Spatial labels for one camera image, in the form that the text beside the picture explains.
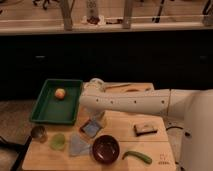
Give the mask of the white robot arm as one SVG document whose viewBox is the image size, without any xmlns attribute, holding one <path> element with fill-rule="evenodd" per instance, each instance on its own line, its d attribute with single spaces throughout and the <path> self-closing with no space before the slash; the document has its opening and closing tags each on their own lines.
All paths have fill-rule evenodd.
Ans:
<svg viewBox="0 0 213 171">
<path fill-rule="evenodd" d="M 84 90 L 79 102 L 95 112 L 112 110 L 182 118 L 180 166 L 184 171 L 213 171 L 213 90 Z"/>
</svg>

